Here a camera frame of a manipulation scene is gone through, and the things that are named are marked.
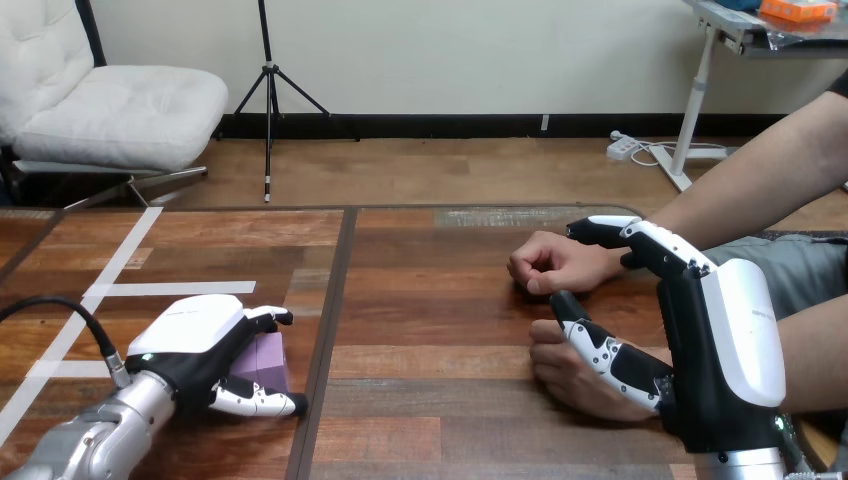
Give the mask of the person's hand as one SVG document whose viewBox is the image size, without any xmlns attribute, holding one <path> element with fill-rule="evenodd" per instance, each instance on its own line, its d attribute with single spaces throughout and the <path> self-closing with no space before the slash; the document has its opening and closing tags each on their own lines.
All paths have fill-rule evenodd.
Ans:
<svg viewBox="0 0 848 480">
<path fill-rule="evenodd" d="M 535 231 L 511 253 L 506 268 L 532 295 L 559 290 L 582 293 L 623 274 L 621 257 L 629 252 L 628 248 L 583 245 L 560 234 Z"/>
<path fill-rule="evenodd" d="M 604 382 L 566 340 L 556 321 L 532 321 L 529 338 L 533 375 L 558 403 L 608 421 L 636 423 L 657 416 Z"/>
</svg>

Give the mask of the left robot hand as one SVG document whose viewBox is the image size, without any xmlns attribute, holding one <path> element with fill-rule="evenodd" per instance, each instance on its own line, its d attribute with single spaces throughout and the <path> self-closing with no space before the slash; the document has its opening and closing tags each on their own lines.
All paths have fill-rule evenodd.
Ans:
<svg viewBox="0 0 848 480">
<path fill-rule="evenodd" d="M 129 373 L 147 372 L 164 380 L 176 395 L 177 410 L 211 408 L 252 417 L 299 417 L 309 401 L 231 372 L 236 359 L 259 334 L 293 323 L 282 306 L 247 308 L 231 294 L 194 295 L 172 303 L 128 347 Z"/>
</svg>

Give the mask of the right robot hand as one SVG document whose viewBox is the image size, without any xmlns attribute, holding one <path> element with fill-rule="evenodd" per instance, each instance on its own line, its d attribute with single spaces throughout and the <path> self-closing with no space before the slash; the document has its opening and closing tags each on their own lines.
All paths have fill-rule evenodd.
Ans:
<svg viewBox="0 0 848 480">
<path fill-rule="evenodd" d="M 589 216 L 570 223 L 567 234 L 585 245 L 624 248 L 624 265 L 657 276 L 672 356 L 664 362 L 622 342 L 560 290 L 550 304 L 581 359 L 607 385 L 657 413 L 689 453 L 726 460 L 778 449 L 785 367 L 762 270 L 744 259 L 717 264 L 637 216 Z"/>
</svg>

